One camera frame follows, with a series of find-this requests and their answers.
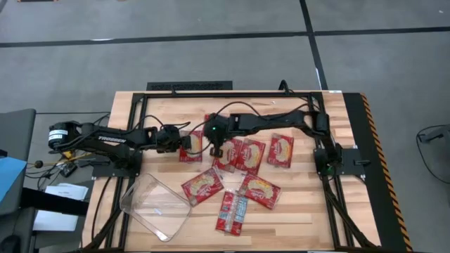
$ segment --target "snack bag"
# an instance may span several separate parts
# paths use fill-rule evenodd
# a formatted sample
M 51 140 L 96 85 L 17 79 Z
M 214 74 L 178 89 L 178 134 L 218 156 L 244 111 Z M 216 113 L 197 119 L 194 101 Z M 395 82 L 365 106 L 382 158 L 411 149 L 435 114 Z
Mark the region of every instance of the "snack bag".
M 224 188 L 216 171 L 211 168 L 181 185 L 192 207 Z
M 226 191 L 217 218 L 216 229 L 232 235 L 240 235 L 247 211 L 247 202 L 246 197 Z
M 267 163 L 278 167 L 290 168 L 293 158 L 294 138 L 273 134 Z
M 281 188 L 258 176 L 247 174 L 239 188 L 238 194 L 248 197 L 269 209 L 273 209 L 281 195 Z
M 265 143 L 246 138 L 236 160 L 236 169 L 258 175 L 265 147 Z
M 234 138 L 226 141 L 221 147 L 224 152 L 223 156 L 221 158 L 214 158 L 212 166 L 233 173 L 241 146 L 241 140 Z
M 186 136 L 189 134 L 189 131 L 182 131 L 180 133 L 182 136 Z M 191 149 L 187 150 L 191 153 L 200 152 L 203 148 L 202 146 L 202 139 L 203 139 L 203 132 L 202 131 L 193 131 L 190 135 L 191 137 Z M 180 162 L 202 162 L 203 156 L 202 153 L 199 154 L 189 154 L 184 150 L 182 147 L 180 148 Z

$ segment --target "blue cloth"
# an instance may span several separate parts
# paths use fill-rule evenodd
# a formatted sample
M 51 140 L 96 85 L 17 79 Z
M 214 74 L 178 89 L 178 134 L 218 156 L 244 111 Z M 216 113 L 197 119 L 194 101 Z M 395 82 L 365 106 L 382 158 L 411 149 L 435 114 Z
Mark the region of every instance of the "blue cloth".
M 0 202 L 5 197 L 27 162 L 11 157 L 0 159 Z

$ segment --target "orange stripe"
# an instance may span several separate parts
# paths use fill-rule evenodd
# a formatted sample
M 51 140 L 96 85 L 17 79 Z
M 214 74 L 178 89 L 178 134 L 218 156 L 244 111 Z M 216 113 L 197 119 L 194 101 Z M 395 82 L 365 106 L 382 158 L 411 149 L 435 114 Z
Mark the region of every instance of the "orange stripe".
M 385 176 L 385 179 L 386 179 L 387 183 L 390 183 L 390 184 L 391 184 L 391 186 L 393 186 L 393 185 L 394 185 L 394 184 L 392 183 L 392 181 L 391 181 L 391 179 L 390 179 L 390 178 L 388 178 L 387 176 Z
M 373 133 L 372 135 L 375 140 L 380 141 L 380 139 L 378 138 L 378 136 L 375 133 Z
M 393 199 L 393 200 L 395 200 L 395 201 L 399 201 L 398 199 L 397 199 L 397 196 L 395 195 L 395 193 L 389 193 L 390 195 L 391 195 L 391 198 Z
M 368 124 L 370 124 L 374 129 L 376 129 L 375 124 L 373 123 L 373 121 L 369 120 Z
M 381 163 L 381 166 L 382 166 L 385 170 L 387 170 L 387 172 L 389 172 L 389 169 L 387 169 L 387 164 L 385 164 L 385 162 L 383 162 L 383 161 L 380 161 L 380 163 Z
M 372 119 L 372 121 L 373 121 L 373 118 L 372 118 L 372 112 L 369 110 L 369 109 L 367 109 L 366 108 L 366 112 L 367 112 L 367 117 L 369 118 L 369 119 Z
M 391 190 L 393 193 L 395 193 L 394 188 L 390 184 L 387 184 L 387 187 L 389 188 L 389 190 Z
M 408 231 L 406 231 L 404 228 L 400 228 L 400 230 L 401 230 L 401 232 L 404 234 L 404 235 L 406 235 L 406 236 L 408 236 Z
M 406 245 L 408 245 L 411 249 L 413 248 L 413 246 L 411 245 L 411 242 L 408 239 L 403 238 L 403 240 L 405 241 Z
M 380 160 L 381 160 L 382 162 L 384 162 L 384 165 L 383 165 L 383 166 L 385 166 L 386 169 L 387 169 L 387 163 L 386 163 L 385 158 L 384 158 L 384 157 L 380 157 L 380 156 L 379 156 L 379 158 L 380 158 Z
M 399 221 L 400 225 L 402 225 L 403 227 L 406 227 L 406 224 L 401 219 L 398 219 L 398 221 Z
M 388 170 L 383 169 L 383 172 L 385 173 L 385 177 L 391 178 L 391 175 L 389 174 Z
M 396 209 L 395 213 L 397 214 L 398 217 L 400 217 L 402 220 L 404 220 L 403 216 L 401 215 L 401 212 L 399 210 Z
M 391 195 L 391 198 L 393 199 L 393 200 L 395 200 L 395 201 L 392 201 L 392 204 L 398 209 L 395 209 L 395 213 L 397 214 L 397 216 L 399 217 L 399 219 L 398 219 L 398 221 L 399 221 L 399 224 L 401 225 L 401 227 L 400 227 L 400 229 L 401 229 L 401 232 L 406 236 L 406 237 L 409 237 L 408 236 L 408 232 L 406 231 L 406 224 L 403 222 L 403 216 L 401 215 L 401 212 L 399 211 L 400 210 L 400 206 L 399 206 L 399 204 L 398 204 L 398 199 L 397 199 L 397 196 L 395 195 L 395 192 L 394 192 L 394 187 L 393 187 L 393 183 L 392 183 L 392 180 L 390 179 L 390 175 L 389 175 L 389 171 L 387 170 L 387 164 L 386 164 L 386 160 L 385 160 L 385 155 L 383 154 L 383 149 L 381 148 L 381 143 L 380 143 L 380 139 L 378 138 L 378 135 L 377 135 L 377 133 L 376 133 L 376 127 L 375 127 L 375 122 L 373 121 L 373 118 L 372 118 L 372 112 L 371 112 L 371 109 L 370 109 L 370 106 L 369 106 L 369 104 L 368 104 L 368 101 L 367 101 L 367 97 L 366 97 L 366 95 L 365 94 L 363 94 L 363 93 L 361 93 L 361 97 L 362 97 L 362 99 L 363 99 L 363 104 L 364 104 L 364 107 L 366 107 L 366 112 L 367 112 L 367 118 L 368 118 L 368 123 L 370 124 L 370 126 L 371 126 L 371 130 L 372 130 L 372 133 L 373 133 L 373 139 L 374 139 L 374 141 L 375 141 L 375 145 L 377 146 L 377 150 L 378 150 L 378 154 L 379 154 L 379 158 L 380 158 L 380 161 L 381 161 L 381 165 L 383 166 L 383 172 L 385 173 L 385 180 L 386 180 L 386 182 L 387 182 L 387 187 L 390 189 L 390 195 Z M 413 248 L 412 248 L 412 246 L 411 246 L 411 242 L 407 239 L 407 238 L 405 238 L 404 237 L 404 242 L 406 243 L 406 250 L 408 251 L 408 252 L 412 252 L 413 251 Z
M 380 146 L 380 147 L 381 147 L 380 141 L 377 141 L 377 140 L 374 140 L 374 141 L 375 141 L 375 144 L 376 144 L 377 146 Z
M 378 150 L 379 156 L 385 158 L 385 155 L 383 154 L 383 150 L 378 146 L 377 146 L 377 150 Z

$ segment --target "clear plastic container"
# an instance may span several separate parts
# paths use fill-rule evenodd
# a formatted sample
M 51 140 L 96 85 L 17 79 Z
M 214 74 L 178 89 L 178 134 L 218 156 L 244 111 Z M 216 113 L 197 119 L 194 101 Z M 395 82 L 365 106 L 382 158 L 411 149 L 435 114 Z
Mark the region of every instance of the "clear plastic container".
M 120 209 L 163 242 L 170 241 L 191 213 L 191 206 L 150 174 L 142 174 L 120 200 Z

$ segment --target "wooden table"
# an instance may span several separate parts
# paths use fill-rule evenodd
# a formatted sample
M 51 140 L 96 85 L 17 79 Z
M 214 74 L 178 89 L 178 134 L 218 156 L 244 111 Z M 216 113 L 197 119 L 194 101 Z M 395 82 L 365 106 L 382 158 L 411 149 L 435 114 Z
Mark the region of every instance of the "wooden table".
M 126 129 L 129 118 L 132 92 L 117 92 L 108 126 Z M 352 147 L 355 142 L 342 93 L 323 92 L 326 112 L 335 140 L 343 147 Z M 203 121 L 204 114 L 216 112 L 223 105 L 235 100 L 245 101 L 261 114 L 281 113 L 304 103 L 299 98 L 156 98 L 148 100 L 147 114 L 155 115 L 165 124 L 191 121 L 193 127 Z M 235 104 L 224 113 L 249 112 L 245 105 Z M 145 126 L 158 126 L 151 118 Z M 224 191 L 194 207 L 192 214 L 179 234 L 170 242 L 158 238 L 139 222 L 130 219 L 126 251 L 149 250 L 302 250 L 333 249 L 328 214 L 322 184 L 316 175 L 312 150 L 314 140 L 298 129 L 276 129 L 261 131 L 251 139 L 270 144 L 272 133 L 295 137 L 292 165 L 290 169 L 275 168 L 266 163 L 268 148 L 264 151 L 259 176 L 280 186 L 283 193 L 274 210 L 250 200 L 241 236 L 223 234 L 214 229 Z M 201 163 L 179 163 L 178 153 L 157 154 L 145 151 L 141 173 L 149 173 L 173 191 L 185 197 L 181 184 L 210 168 L 212 158 L 203 154 Z M 341 176 L 348 213 L 367 238 L 380 244 L 366 186 L 354 176 Z M 106 179 L 97 179 L 89 205 L 83 231 L 83 242 L 91 241 L 91 227 L 100 192 Z M 110 215 L 116 179 L 109 183 L 100 204 L 95 234 Z M 225 187 L 236 187 L 237 181 L 226 180 Z M 121 217 L 117 220 L 113 246 L 117 246 Z M 337 215 L 340 242 L 345 245 L 342 221 Z

